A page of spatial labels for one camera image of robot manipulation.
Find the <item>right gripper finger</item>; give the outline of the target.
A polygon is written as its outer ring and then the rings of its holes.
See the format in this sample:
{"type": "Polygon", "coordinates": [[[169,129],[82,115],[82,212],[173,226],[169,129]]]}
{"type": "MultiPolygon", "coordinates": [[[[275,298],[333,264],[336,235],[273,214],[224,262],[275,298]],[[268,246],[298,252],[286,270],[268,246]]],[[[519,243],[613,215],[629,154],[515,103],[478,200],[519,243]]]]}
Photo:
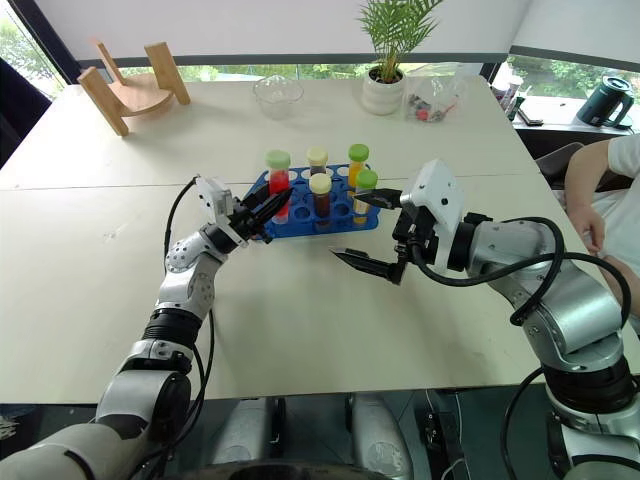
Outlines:
{"type": "Polygon", "coordinates": [[[398,259],[394,263],[371,258],[366,252],[342,247],[330,247],[329,251],[337,258],[357,271],[383,278],[399,285],[406,268],[407,260],[398,259]]]}
{"type": "Polygon", "coordinates": [[[363,190],[354,195],[354,199],[382,209],[398,209],[401,207],[402,191],[390,188],[363,190]]]}

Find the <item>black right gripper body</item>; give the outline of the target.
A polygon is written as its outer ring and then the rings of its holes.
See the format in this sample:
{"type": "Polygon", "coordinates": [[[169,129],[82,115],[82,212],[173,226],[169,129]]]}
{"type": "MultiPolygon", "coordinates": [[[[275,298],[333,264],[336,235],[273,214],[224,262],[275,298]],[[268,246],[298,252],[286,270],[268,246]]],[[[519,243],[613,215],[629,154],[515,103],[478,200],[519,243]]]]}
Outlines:
{"type": "Polygon", "coordinates": [[[417,245],[423,261],[427,265],[434,265],[439,243],[434,226],[435,218],[425,207],[419,207],[414,215],[403,208],[392,233],[398,261],[413,263],[412,246],[417,245]]]}

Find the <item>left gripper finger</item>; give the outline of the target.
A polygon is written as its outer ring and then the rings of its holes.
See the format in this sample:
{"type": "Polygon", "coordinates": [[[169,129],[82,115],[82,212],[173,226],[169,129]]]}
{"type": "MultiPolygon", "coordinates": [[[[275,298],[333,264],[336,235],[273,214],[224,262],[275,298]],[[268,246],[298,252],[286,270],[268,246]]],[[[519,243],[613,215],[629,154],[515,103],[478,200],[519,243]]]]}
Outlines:
{"type": "Polygon", "coordinates": [[[242,200],[242,205],[249,210],[255,210],[266,202],[269,197],[269,186],[261,185],[245,195],[242,200]]]}
{"type": "Polygon", "coordinates": [[[285,224],[289,218],[289,200],[293,188],[289,187],[271,195],[256,211],[255,221],[259,225],[265,225],[268,221],[276,224],[285,224]]]}

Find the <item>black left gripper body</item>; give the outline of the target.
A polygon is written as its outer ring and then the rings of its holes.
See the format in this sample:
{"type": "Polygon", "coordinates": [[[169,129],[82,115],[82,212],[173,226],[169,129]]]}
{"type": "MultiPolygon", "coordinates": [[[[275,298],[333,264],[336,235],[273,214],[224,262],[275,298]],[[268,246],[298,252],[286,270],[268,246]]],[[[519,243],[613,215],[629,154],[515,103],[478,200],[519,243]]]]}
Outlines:
{"type": "Polygon", "coordinates": [[[272,201],[268,200],[251,209],[238,198],[234,199],[230,226],[242,240],[259,240],[269,244],[273,237],[266,231],[266,223],[274,215],[272,201]]]}

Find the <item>bystander hand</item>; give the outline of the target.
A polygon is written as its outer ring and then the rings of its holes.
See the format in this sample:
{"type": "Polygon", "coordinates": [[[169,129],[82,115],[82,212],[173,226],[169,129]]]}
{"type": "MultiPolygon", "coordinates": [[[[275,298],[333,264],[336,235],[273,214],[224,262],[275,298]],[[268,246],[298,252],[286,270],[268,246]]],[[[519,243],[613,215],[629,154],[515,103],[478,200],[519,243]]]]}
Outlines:
{"type": "Polygon", "coordinates": [[[598,254],[605,239],[605,222],[601,215],[592,206],[583,205],[571,210],[570,219],[587,250],[598,254]]]}

